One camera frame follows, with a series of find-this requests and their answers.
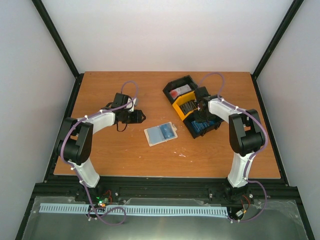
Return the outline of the beige card holder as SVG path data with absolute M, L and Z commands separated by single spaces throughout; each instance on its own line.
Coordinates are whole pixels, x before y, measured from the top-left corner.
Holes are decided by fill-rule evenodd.
M 144 134 L 146 136 L 148 145 L 150 147 L 167 142 L 167 141 L 170 141 L 170 140 L 174 140 L 178 137 L 176 126 L 172 122 L 167 122 L 167 123 L 171 124 L 173 131 L 175 133 L 175 137 L 172 139 L 164 140 L 163 134 L 160 130 L 160 125 L 163 125 L 164 123 L 157 125 L 157 126 L 153 126 L 153 127 L 149 127 L 149 128 L 144 129 Z

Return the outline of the blue VIP card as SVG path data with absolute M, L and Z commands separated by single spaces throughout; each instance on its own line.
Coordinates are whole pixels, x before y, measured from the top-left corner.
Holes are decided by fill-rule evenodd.
M 175 137 L 173 127 L 169 122 L 160 125 L 159 128 L 161 130 L 164 140 L 173 139 Z

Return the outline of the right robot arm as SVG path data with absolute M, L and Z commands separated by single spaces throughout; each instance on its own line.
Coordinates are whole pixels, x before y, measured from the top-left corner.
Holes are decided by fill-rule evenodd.
M 198 105 L 196 113 L 199 122 L 223 120 L 228 124 L 229 144 L 234 155 L 223 187 L 223 195 L 228 202 L 235 202 L 248 189 L 253 160 L 267 145 L 268 134 L 255 109 L 245 110 L 219 95 L 209 95 L 205 87 L 197 88 L 194 95 Z

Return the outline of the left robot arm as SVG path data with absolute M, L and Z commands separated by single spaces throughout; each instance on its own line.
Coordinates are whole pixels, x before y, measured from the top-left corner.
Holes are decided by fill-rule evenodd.
M 54 151 L 75 171 L 80 184 L 88 187 L 86 195 L 92 201 L 99 201 L 104 195 L 104 188 L 98 185 L 100 175 L 90 160 L 93 135 L 119 123 L 125 126 L 142 123 L 146 116 L 136 105 L 137 97 L 116 93 L 113 102 L 98 112 L 80 118 L 67 117 L 62 122 Z

